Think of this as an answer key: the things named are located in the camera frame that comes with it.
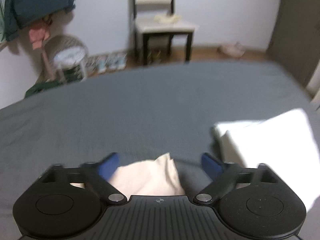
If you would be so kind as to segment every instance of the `metal screw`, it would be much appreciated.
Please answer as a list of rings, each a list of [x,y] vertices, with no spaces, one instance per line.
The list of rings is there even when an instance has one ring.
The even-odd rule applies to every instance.
[[[113,202],[119,202],[121,200],[124,199],[124,196],[121,194],[111,194],[109,196],[109,200],[113,201]]]
[[[212,199],[212,197],[208,194],[199,194],[196,196],[196,199],[201,202],[208,202]]]

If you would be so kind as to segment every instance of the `chair seat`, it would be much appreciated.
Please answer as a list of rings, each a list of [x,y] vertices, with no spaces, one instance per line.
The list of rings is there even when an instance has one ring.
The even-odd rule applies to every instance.
[[[159,23],[151,17],[141,17],[135,20],[135,25],[139,33],[167,33],[167,32],[194,32],[198,25],[180,20],[176,23]]]

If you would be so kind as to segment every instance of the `gray fabric surface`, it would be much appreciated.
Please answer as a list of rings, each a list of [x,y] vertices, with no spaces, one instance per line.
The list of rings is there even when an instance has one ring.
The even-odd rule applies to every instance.
[[[170,152],[189,194],[210,180],[217,121],[267,119],[302,107],[320,142],[307,95],[273,63],[205,62],[125,71],[35,95],[0,111],[0,238],[18,239],[15,200],[53,163],[76,167],[120,152],[121,164]],[[320,201],[300,235],[320,238]]]

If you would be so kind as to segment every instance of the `crosshair logo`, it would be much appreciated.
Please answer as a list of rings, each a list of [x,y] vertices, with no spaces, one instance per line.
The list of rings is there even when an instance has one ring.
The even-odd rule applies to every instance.
[[[156,201],[161,204],[162,202],[164,202],[164,199],[158,198],[158,199],[156,199]]]

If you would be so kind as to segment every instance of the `white folded cloth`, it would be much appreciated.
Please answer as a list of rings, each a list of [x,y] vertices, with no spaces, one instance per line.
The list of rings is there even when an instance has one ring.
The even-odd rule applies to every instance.
[[[156,160],[146,160],[118,167],[109,183],[124,194],[173,196],[184,195],[178,172],[170,154],[164,154]]]
[[[214,125],[224,161],[256,168],[266,163],[299,196],[307,211],[320,196],[319,149],[307,114],[293,109],[266,121]]]

